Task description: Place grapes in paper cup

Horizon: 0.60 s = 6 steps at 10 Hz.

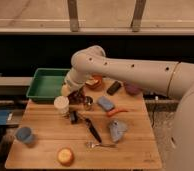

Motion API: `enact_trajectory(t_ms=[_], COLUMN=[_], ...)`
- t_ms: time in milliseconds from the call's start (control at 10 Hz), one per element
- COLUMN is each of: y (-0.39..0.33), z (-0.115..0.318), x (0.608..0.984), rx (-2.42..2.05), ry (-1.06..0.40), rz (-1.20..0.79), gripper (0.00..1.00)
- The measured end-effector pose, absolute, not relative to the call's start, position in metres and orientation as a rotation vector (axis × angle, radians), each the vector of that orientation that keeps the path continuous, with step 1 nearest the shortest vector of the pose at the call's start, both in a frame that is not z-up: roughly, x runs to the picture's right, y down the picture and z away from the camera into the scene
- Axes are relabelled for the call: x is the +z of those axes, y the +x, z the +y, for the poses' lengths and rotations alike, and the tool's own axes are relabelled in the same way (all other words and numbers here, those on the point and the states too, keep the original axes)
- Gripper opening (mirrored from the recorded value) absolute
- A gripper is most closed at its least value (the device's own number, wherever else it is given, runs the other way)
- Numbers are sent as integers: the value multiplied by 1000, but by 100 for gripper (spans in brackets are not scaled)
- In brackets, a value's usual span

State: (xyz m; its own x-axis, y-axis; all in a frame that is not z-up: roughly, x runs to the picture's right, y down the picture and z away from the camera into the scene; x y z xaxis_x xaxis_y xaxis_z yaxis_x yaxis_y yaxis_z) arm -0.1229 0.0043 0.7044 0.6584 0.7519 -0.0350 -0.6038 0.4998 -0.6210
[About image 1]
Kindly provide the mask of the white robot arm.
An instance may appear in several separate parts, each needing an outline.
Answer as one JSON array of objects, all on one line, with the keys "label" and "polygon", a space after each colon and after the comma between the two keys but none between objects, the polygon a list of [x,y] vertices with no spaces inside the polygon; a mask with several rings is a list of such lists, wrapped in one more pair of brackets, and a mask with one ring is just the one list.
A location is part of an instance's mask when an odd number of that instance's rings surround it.
[{"label": "white robot arm", "polygon": [[92,75],[103,75],[179,101],[172,129],[175,147],[166,171],[194,171],[194,64],[108,58],[100,46],[90,46],[71,57],[71,69],[61,92],[79,90]]}]

